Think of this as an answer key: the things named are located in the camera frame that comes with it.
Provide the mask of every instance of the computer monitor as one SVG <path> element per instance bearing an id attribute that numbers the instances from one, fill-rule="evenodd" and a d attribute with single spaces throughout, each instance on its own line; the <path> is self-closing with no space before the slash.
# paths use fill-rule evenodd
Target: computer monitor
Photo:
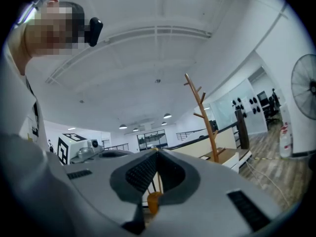
<path id="1" fill-rule="evenodd" d="M 261 106 L 265 106 L 269 103 L 267 95 L 264 91 L 260 92 L 257 96 L 258 96 Z"/>

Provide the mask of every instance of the cable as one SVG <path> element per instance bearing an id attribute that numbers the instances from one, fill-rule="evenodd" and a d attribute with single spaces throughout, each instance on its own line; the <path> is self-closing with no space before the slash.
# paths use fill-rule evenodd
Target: cable
<path id="1" fill-rule="evenodd" d="M 258 177 L 255 175 L 255 173 L 253 173 L 253 171 L 252 171 L 251 168 L 249 167 L 249 163 L 247 163 L 247 161 L 246 161 L 246 164 L 247 164 L 248 168 L 250 169 L 251 173 L 253 174 L 253 176 L 256 178 L 256 180 L 257 180 L 257 182 L 259 183 L 259 185 L 261 186 L 261 188 L 263 189 L 263 186 L 261 185 L 261 183 L 260 183 Z"/>
<path id="2" fill-rule="evenodd" d="M 251 160 L 261 160 L 261 159 L 263 159 L 263 160 L 287 160 L 287 159 L 300 160 L 300 159 L 308 158 L 308 157 L 310 157 L 310 156 L 311 156 L 311 155 L 308 155 L 308 156 L 301 156 L 301 157 L 286 157 L 286 158 L 282 158 L 282 157 L 274 157 L 274 158 L 267 158 L 267 157 L 261 157 L 261 158 L 259 158 L 259 157 L 255 157 L 255 158 L 253 158 L 253 157 L 249 157 L 249 159 L 251 159 Z"/>
<path id="3" fill-rule="evenodd" d="M 266 178 L 268 178 L 270 180 L 270 182 L 280 191 L 281 195 L 283 196 L 285 202 L 287 203 L 287 206 L 289 207 L 290 206 L 290 203 L 287 201 L 287 199 L 285 198 L 283 192 L 281 191 L 281 189 L 266 175 L 266 174 L 263 174 L 261 173 L 260 171 L 256 170 L 250 163 L 247 163 L 247 166 L 250 166 L 252 167 L 252 169 L 256 172 L 258 172 L 259 174 L 265 176 Z"/>

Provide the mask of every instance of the person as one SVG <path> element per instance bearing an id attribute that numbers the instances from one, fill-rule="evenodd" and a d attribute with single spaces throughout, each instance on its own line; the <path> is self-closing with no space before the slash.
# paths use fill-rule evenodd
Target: person
<path id="1" fill-rule="evenodd" d="M 84 22 L 80 5 L 50 0 L 34 19 L 11 30 L 0 61 L 0 133 L 19 134 L 48 150 L 40 105 L 25 76 L 26 65 L 33 57 L 71 50 L 84 38 Z"/>
<path id="2" fill-rule="evenodd" d="M 273 99 L 274 99 L 274 101 L 276 103 L 276 109 L 278 110 L 279 107 L 280 107 L 280 102 L 278 101 L 278 97 L 277 97 L 277 95 L 275 93 L 275 89 L 274 88 L 272 89 L 272 97 L 273 97 Z"/>
<path id="3" fill-rule="evenodd" d="M 48 140 L 48 147 L 49 147 L 49 151 L 53 153 L 54 152 L 54 147 L 53 147 L 53 144 L 51 143 L 50 140 Z"/>

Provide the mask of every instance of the standing fan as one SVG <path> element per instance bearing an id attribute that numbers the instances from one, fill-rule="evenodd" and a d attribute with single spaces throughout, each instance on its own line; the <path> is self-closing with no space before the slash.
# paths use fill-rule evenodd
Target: standing fan
<path id="1" fill-rule="evenodd" d="M 297 60 L 291 88 L 298 109 L 306 117 L 316 119 L 316 55 L 306 54 Z"/>

